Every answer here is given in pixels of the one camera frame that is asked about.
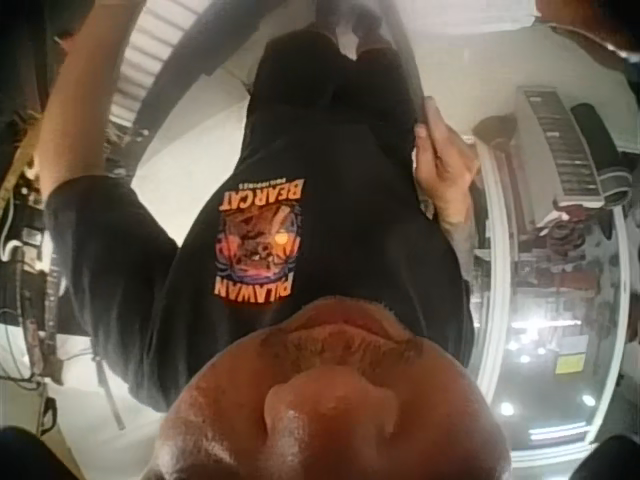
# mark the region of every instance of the mustache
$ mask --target mustache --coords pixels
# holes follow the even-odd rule
[[[423,354],[423,343],[418,338],[391,343],[348,331],[291,335],[275,329],[261,343],[262,352],[288,367],[292,375],[332,365],[350,367],[371,378],[385,369],[410,364]]]

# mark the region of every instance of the person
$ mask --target person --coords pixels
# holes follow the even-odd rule
[[[145,478],[502,478],[505,437],[463,368],[478,162],[434,99],[416,127],[376,15],[356,16],[355,61],[329,0],[269,43],[237,167],[178,248],[103,175],[141,5],[97,2],[35,158],[96,353],[136,399],[169,411]]]

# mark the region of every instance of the nose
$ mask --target nose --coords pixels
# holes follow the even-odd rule
[[[351,368],[324,366],[273,387],[264,416],[268,444],[281,459],[279,453],[293,463],[321,458],[325,465],[329,459],[372,465],[393,433],[398,400]]]

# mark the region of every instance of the yellow sticky note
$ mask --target yellow sticky note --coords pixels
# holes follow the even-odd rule
[[[578,373],[584,370],[584,361],[587,355],[564,355],[558,358],[556,363],[556,375],[564,375],[566,373]]]

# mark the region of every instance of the shirt graphic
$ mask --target shirt graphic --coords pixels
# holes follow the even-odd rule
[[[216,241],[214,295],[271,303],[291,295],[300,250],[304,180],[241,184],[226,192]]]

